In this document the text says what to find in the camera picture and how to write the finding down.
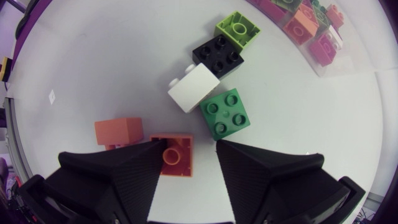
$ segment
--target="green lego brick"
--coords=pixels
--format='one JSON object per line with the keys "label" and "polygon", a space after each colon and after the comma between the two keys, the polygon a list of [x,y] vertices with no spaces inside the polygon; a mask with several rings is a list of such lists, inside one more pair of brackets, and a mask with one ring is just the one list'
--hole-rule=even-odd
{"label": "green lego brick", "polygon": [[318,0],[311,0],[311,3],[314,7],[319,7],[319,1]]}
{"label": "green lego brick", "polygon": [[303,0],[271,0],[274,4],[295,13]]}
{"label": "green lego brick", "polygon": [[240,12],[235,11],[216,25],[214,36],[223,34],[238,53],[260,33],[260,29]]}
{"label": "green lego brick", "polygon": [[320,34],[329,28],[330,22],[329,22],[329,19],[327,18],[327,16],[325,15],[325,13],[323,13],[319,8],[314,6],[313,12],[315,13],[315,16],[317,17],[317,21],[319,24],[317,34]]}
{"label": "green lego brick", "polygon": [[215,141],[250,125],[236,89],[201,102],[200,109]]}

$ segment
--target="lego duplo brick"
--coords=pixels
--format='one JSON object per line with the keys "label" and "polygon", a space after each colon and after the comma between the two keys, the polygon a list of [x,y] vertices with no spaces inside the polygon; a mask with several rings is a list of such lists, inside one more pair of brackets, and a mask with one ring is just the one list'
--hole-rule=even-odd
{"label": "lego duplo brick", "polygon": [[302,45],[314,37],[317,29],[318,27],[301,10],[297,10],[283,27],[286,34],[298,45]]}
{"label": "lego duplo brick", "polygon": [[94,123],[97,143],[107,150],[135,144],[144,138],[141,118],[118,118]]}
{"label": "lego duplo brick", "polygon": [[193,135],[159,133],[150,136],[150,140],[167,140],[167,148],[163,152],[161,175],[176,177],[192,177],[193,175]]}
{"label": "lego duplo brick", "polygon": [[333,44],[333,48],[335,50],[341,50],[343,48],[343,40],[333,26],[330,26],[329,29],[324,32],[324,34]]}
{"label": "lego duplo brick", "polygon": [[338,10],[336,5],[330,5],[326,9],[326,15],[335,29],[339,29],[344,24],[344,15]]}
{"label": "lego duplo brick", "polygon": [[331,64],[336,56],[336,50],[325,34],[310,45],[310,51],[322,67]]}
{"label": "lego duplo brick", "polygon": [[241,53],[259,33],[260,29],[256,25],[235,11],[216,25],[214,36],[223,34]]}
{"label": "lego duplo brick", "polygon": [[215,141],[250,125],[236,89],[201,102],[200,109]]}
{"label": "lego duplo brick", "polygon": [[303,0],[272,0],[272,2],[292,13],[295,13]]}
{"label": "lego duplo brick", "polygon": [[265,15],[270,17],[275,23],[280,22],[285,15],[287,14],[287,10],[279,7],[274,4],[271,0],[247,0],[255,5],[260,11],[262,11]]}
{"label": "lego duplo brick", "polygon": [[224,78],[244,62],[223,34],[193,50],[192,58],[196,64],[204,64],[218,79]]}
{"label": "lego duplo brick", "polygon": [[220,81],[202,63],[197,66],[190,65],[185,74],[181,80],[176,78],[170,82],[168,94],[184,112],[189,113],[220,84]]}
{"label": "lego duplo brick", "polygon": [[318,30],[317,30],[317,35],[321,34],[325,30],[327,30],[330,26],[330,21],[328,17],[325,15],[325,13],[321,12],[321,10],[317,7],[313,7],[313,11],[315,13],[315,16],[317,17],[318,21]]}

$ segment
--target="small white label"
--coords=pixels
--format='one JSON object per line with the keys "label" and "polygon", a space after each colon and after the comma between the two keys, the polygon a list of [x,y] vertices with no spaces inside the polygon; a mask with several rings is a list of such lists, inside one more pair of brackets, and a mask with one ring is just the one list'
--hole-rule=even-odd
{"label": "small white label", "polygon": [[50,98],[50,103],[52,105],[54,103],[54,100],[55,100],[54,90],[51,90],[51,92],[49,94],[49,98]]}

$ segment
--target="white lego brick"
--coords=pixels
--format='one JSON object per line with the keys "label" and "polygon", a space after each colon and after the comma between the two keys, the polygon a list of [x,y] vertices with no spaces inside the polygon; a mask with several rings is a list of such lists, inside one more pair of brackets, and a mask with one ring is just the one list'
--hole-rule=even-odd
{"label": "white lego brick", "polygon": [[330,42],[333,44],[333,48],[335,50],[341,50],[341,48],[343,48],[343,40],[338,35],[333,26],[329,26],[329,29],[327,29],[324,34],[326,35],[327,39],[329,39]]}
{"label": "white lego brick", "polygon": [[187,74],[181,80],[178,78],[170,82],[168,94],[181,107],[184,112],[191,112],[206,98],[220,81],[202,63],[190,65]]}

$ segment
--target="pink lego brick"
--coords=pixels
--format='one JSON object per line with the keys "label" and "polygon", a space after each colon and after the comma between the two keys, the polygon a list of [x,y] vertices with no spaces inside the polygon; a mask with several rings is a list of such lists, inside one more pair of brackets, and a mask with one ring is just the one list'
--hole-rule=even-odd
{"label": "pink lego brick", "polygon": [[315,36],[318,27],[301,10],[297,10],[283,30],[297,44],[302,45]]}
{"label": "pink lego brick", "polygon": [[144,138],[141,118],[118,118],[94,123],[99,145],[106,150],[135,144]]}
{"label": "pink lego brick", "polygon": [[309,7],[310,9],[312,9],[312,4],[310,2],[310,0],[303,0],[302,3],[303,5]]}
{"label": "pink lego brick", "polygon": [[307,18],[309,18],[317,28],[319,27],[317,17],[315,16],[315,13],[312,10],[312,6],[308,7],[305,4],[301,3],[298,9],[301,10],[304,13],[304,15]]}
{"label": "pink lego brick", "polygon": [[163,152],[161,175],[192,177],[193,174],[193,135],[192,134],[153,134],[150,140],[166,139],[167,149]]}
{"label": "pink lego brick", "polygon": [[344,15],[338,10],[337,6],[335,6],[334,4],[331,4],[328,7],[326,15],[336,30],[344,24]]}
{"label": "pink lego brick", "polygon": [[331,64],[336,56],[336,50],[325,34],[319,36],[319,38],[310,45],[310,51],[322,67]]}
{"label": "pink lego brick", "polygon": [[271,0],[248,0],[260,9],[265,15],[269,16],[274,22],[278,23],[287,14],[287,10],[282,9]]}

